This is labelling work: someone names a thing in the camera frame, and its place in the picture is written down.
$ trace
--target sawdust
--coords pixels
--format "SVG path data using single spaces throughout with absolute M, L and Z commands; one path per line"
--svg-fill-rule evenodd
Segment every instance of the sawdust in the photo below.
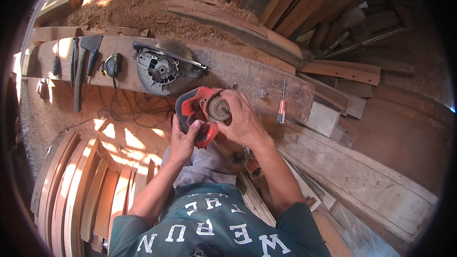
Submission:
M 247 46 L 230 32 L 212 25 L 159 10 L 166 0 L 84 0 L 83 6 L 70 14 L 65 21 L 51 25 L 120 25 L 149 28 L 150 33 L 214 43 L 223 42 Z M 262 26 L 255 14 L 238 9 L 236 4 L 214 0 L 217 7 L 237 15 L 247 22 Z

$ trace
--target green t-shirt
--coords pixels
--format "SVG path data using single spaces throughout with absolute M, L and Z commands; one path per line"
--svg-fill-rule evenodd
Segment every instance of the green t-shirt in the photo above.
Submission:
M 222 256 L 329 256 L 309 207 L 295 203 L 266 225 L 244 204 L 237 187 L 193 184 L 180 188 L 150 228 L 136 215 L 113 220 L 109 256 L 188 256 L 197 244 Z

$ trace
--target screwdriver with flag handle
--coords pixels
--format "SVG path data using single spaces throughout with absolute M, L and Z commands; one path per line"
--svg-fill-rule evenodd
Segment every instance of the screwdriver with flag handle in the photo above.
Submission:
M 281 101 L 279 102 L 279 111 L 277 115 L 277 120 L 279 124 L 284 124 L 284 119 L 286 118 L 286 78 L 284 78 L 284 85 L 283 85 L 283 96 L 281 97 Z

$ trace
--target hammer handle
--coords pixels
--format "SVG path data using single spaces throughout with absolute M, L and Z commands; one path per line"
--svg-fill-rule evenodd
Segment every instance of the hammer handle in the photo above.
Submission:
M 84 66 L 87 57 L 87 49 L 81 48 L 81 53 L 79 55 L 78 68 L 76 70 L 75 77 L 75 96 L 73 99 L 74 108 L 76 112 L 81 111 L 81 89 L 83 86 L 84 80 Z

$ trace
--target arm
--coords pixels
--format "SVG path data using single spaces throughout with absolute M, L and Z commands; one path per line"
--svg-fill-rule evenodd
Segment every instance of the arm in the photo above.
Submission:
M 232 90 L 221 93 L 232 113 L 232 123 L 226 126 L 218 121 L 218 127 L 229 140 L 249 147 L 262 168 L 271 200 L 281 215 L 295 203 L 306 203 L 297 180 L 276 149 L 273 139 L 256 115 L 246 94 Z
M 184 134 L 177 115 L 173 116 L 170 158 L 163 167 L 160 167 L 160 171 L 154 179 L 135 198 L 132 207 L 127 213 L 128 215 L 140 216 L 151 227 L 154 225 L 164 207 L 174 181 L 181 172 L 182 167 L 184 167 L 186 160 L 194 151 L 194 140 L 201 124 L 201 120 L 195 120 L 187 134 Z

